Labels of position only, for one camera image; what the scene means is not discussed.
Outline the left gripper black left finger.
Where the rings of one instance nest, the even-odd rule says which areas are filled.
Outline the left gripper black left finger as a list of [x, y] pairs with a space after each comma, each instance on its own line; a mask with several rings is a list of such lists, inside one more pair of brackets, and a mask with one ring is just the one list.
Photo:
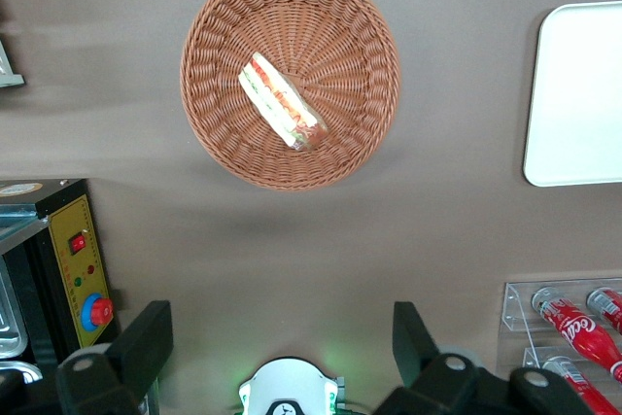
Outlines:
[[108, 346], [72, 354], [55, 381], [64, 414], [138, 414], [174, 347], [172, 308], [154, 300]]

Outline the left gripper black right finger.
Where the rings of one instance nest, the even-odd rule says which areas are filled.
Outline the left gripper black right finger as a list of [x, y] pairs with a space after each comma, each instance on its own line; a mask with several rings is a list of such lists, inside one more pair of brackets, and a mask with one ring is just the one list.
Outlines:
[[590, 414], [561, 376], [516, 368], [503, 380], [470, 359], [442, 353], [411, 302], [394, 304], [393, 354], [402, 385], [376, 408], [401, 414]]

